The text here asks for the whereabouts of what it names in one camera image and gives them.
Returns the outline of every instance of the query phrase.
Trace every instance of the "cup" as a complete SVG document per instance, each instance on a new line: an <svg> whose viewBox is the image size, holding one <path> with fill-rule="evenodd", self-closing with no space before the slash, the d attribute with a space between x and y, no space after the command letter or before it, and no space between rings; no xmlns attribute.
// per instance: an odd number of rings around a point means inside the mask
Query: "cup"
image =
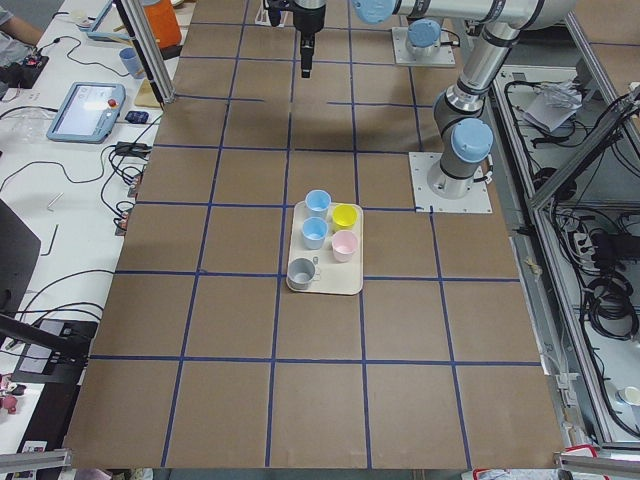
<svg viewBox="0 0 640 480"><path fill-rule="evenodd" d="M324 190L311 190L304 203L307 206L307 216L325 218L331 205L331 195Z"/></svg>
<svg viewBox="0 0 640 480"><path fill-rule="evenodd" d="M636 387L625 387L616 392L616 399L632 407L640 406L640 389Z"/></svg>
<svg viewBox="0 0 640 480"><path fill-rule="evenodd" d="M351 230L358 220L358 211L353 205L338 205L333 209L333 231Z"/></svg>
<svg viewBox="0 0 640 480"><path fill-rule="evenodd" d="M319 250L329 232L329 225L322 218L309 217L302 223L302 240L309 250Z"/></svg>
<svg viewBox="0 0 640 480"><path fill-rule="evenodd" d="M292 290L307 290L315 275L316 266L311 260L296 258L287 269L287 285Z"/></svg>
<svg viewBox="0 0 640 480"><path fill-rule="evenodd" d="M333 257L340 263L348 262L358 250L358 237L351 230L339 230L331 240Z"/></svg>
<svg viewBox="0 0 640 480"><path fill-rule="evenodd" d="M133 78L144 78L144 68L142 68L140 58L132 47L120 50L120 60Z"/></svg>

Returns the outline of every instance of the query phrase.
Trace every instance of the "brown cardboard surface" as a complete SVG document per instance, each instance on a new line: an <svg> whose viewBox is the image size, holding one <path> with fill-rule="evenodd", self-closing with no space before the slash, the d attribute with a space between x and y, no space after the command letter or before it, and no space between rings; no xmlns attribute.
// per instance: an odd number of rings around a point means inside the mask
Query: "brown cardboard surface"
<svg viewBox="0 0 640 480"><path fill-rule="evenodd" d="M310 190L322 186L334 202L355 203L352 153L292 152L287 202L304 201Z"/></svg>
<svg viewBox="0 0 640 480"><path fill-rule="evenodd" d="M563 445L538 367L460 367L458 376L473 465L553 467Z"/></svg>
<svg viewBox="0 0 640 480"><path fill-rule="evenodd" d="M187 363L167 467L259 465L268 398L268 365Z"/></svg>
<svg viewBox="0 0 640 480"><path fill-rule="evenodd" d="M291 147L353 150L353 119L349 105L297 102L292 106Z"/></svg>
<svg viewBox="0 0 640 480"><path fill-rule="evenodd" d="M507 362L540 358L519 283L448 282L445 293L456 358Z"/></svg>
<svg viewBox="0 0 640 480"><path fill-rule="evenodd" d="M412 108L356 105L358 150L376 152L417 152L420 143L416 114Z"/></svg>
<svg viewBox="0 0 640 480"><path fill-rule="evenodd" d="M187 354L195 357L271 355L277 282L273 278L201 278Z"/></svg>
<svg viewBox="0 0 640 480"><path fill-rule="evenodd" d="M408 162L406 155L358 155L360 204L363 207L414 208Z"/></svg>
<svg viewBox="0 0 640 480"><path fill-rule="evenodd" d="M376 465L465 468L451 368L374 365L367 374Z"/></svg>
<svg viewBox="0 0 640 480"><path fill-rule="evenodd" d="M638 81L640 45L592 45L591 48L618 94L629 93L629 84Z"/></svg>
<svg viewBox="0 0 640 480"><path fill-rule="evenodd" d="M411 77L407 67L355 65L353 90L356 102L413 105Z"/></svg>
<svg viewBox="0 0 640 480"><path fill-rule="evenodd" d="M217 148L154 147L138 200L208 202L217 160Z"/></svg>
<svg viewBox="0 0 640 480"><path fill-rule="evenodd" d="M64 446L76 468L159 465L178 363L91 360ZM151 401L152 398L162 401Z"/></svg>
<svg viewBox="0 0 640 480"><path fill-rule="evenodd" d="M227 98L235 62L206 58L181 58L173 83L178 95Z"/></svg>
<svg viewBox="0 0 640 480"><path fill-rule="evenodd" d="M449 359L437 282L368 281L364 290L367 358Z"/></svg>
<svg viewBox="0 0 640 480"><path fill-rule="evenodd" d="M225 150L220 158L214 201L279 205L286 162L284 152Z"/></svg>
<svg viewBox="0 0 640 480"><path fill-rule="evenodd" d="M590 42L640 45L640 3L628 0L580 0L575 12Z"/></svg>
<svg viewBox="0 0 640 480"><path fill-rule="evenodd" d="M92 353L180 355L192 290L191 276L117 275Z"/></svg>
<svg viewBox="0 0 640 480"><path fill-rule="evenodd" d="M156 144L218 146L227 111L225 101L181 98L165 107Z"/></svg>
<svg viewBox="0 0 640 480"><path fill-rule="evenodd" d="M277 208L214 208L202 268L210 272L277 271L281 223L282 211Z"/></svg>
<svg viewBox="0 0 640 480"><path fill-rule="evenodd" d="M398 19L363 29L347 4L329 2L339 30L302 80L295 30L252 24L259 0L198 2L176 82L199 98L156 138L71 425L78 466L549 465L560 437L497 198L493 215L414 211L405 152L442 150L429 105L455 73L393 67ZM286 286L314 188L365 209L358 295Z"/></svg>
<svg viewBox="0 0 640 480"><path fill-rule="evenodd" d="M367 211L364 221L365 275L435 277L431 226L413 212Z"/></svg>
<svg viewBox="0 0 640 480"><path fill-rule="evenodd" d="M355 360L362 356L361 348L358 297L281 289L279 357Z"/></svg>
<svg viewBox="0 0 640 480"><path fill-rule="evenodd" d="M118 270L192 272L198 262L206 208L138 205Z"/></svg>
<svg viewBox="0 0 640 480"><path fill-rule="evenodd" d="M518 278L502 217L436 214L445 277Z"/></svg>
<svg viewBox="0 0 640 480"><path fill-rule="evenodd" d="M366 466L362 368L278 365L272 466Z"/></svg>

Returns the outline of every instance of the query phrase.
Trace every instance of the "white tray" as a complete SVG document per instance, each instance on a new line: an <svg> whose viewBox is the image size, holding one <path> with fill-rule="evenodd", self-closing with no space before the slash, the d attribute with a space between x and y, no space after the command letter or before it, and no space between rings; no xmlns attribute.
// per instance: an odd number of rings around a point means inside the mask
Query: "white tray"
<svg viewBox="0 0 640 480"><path fill-rule="evenodd" d="M360 239L360 245L350 261L340 263L333 258L333 252L331 251L331 239L333 238L333 229L331 227L332 215L333 209L337 205L339 204L332 203L329 207L329 213L326 218L329 224L329 235L327 235L324 245L322 245L322 248L319 250L307 249L302 240L302 223L307 219L304 202L298 203L293 210L293 228L291 229L291 244L289 245L289 261L287 265L296 258L308 258L316 265L316 276L309 288L300 290L289 287L294 292L355 295L362 290L362 247L364 244L364 217L362 208L358 205L353 205L358 211L358 220L352 231Z"/></svg>

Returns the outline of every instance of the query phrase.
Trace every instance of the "power adapter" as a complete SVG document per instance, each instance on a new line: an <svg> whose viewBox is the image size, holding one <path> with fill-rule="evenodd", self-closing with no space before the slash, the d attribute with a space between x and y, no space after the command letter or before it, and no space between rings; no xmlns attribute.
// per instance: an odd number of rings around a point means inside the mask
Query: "power adapter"
<svg viewBox="0 0 640 480"><path fill-rule="evenodd" d="M118 142L114 153L121 157L144 158L151 152L146 143Z"/></svg>

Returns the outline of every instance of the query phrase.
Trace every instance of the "blue joint cap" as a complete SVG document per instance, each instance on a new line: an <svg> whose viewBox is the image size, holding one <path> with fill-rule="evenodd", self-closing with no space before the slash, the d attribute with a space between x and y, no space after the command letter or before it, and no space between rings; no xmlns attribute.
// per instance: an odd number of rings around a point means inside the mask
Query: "blue joint cap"
<svg viewBox="0 0 640 480"><path fill-rule="evenodd" d="M463 162L480 163L491 151L493 132L482 120L465 118L453 129L451 146Z"/></svg>
<svg viewBox="0 0 640 480"><path fill-rule="evenodd" d="M426 48L435 45L440 40L442 28L438 22L422 18L409 26L409 41L414 47Z"/></svg>
<svg viewBox="0 0 640 480"><path fill-rule="evenodd" d="M375 25L391 18L396 0L351 0L351 5L360 20Z"/></svg>

